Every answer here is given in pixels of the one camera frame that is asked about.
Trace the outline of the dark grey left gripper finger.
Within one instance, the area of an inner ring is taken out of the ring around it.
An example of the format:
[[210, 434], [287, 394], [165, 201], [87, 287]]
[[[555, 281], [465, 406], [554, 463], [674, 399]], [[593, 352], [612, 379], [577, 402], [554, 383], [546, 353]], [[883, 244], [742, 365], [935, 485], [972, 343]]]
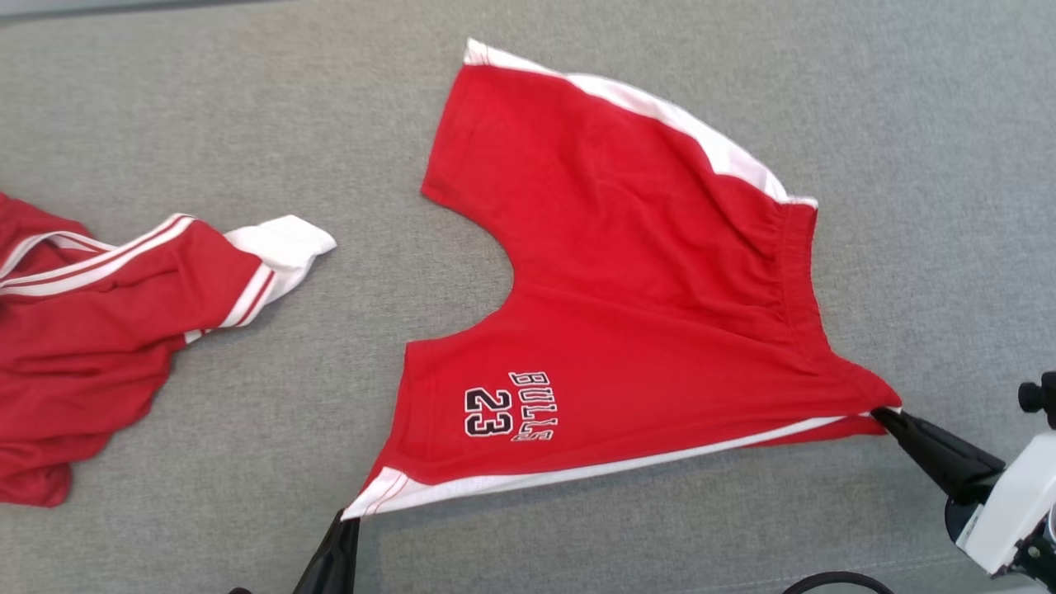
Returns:
[[295, 594], [352, 594], [355, 591], [360, 518], [344, 519], [339, 511], [313, 553]]

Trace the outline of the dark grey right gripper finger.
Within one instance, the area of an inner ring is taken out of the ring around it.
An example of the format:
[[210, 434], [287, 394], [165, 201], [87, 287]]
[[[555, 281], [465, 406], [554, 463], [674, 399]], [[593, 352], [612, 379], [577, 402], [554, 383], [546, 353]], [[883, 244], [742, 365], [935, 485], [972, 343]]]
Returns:
[[993, 486], [1007, 469], [1007, 463], [995, 454], [923, 417], [889, 408], [878, 408], [870, 414], [955, 504], [987, 502]]

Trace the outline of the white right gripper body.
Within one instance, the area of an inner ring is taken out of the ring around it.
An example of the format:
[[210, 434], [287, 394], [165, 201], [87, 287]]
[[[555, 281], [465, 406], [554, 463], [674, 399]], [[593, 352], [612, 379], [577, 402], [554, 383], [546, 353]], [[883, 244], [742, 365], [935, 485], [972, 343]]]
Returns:
[[947, 503], [947, 534], [991, 578], [1052, 578], [1054, 504], [1055, 437], [1049, 430], [1030, 440], [993, 484], [985, 503]]

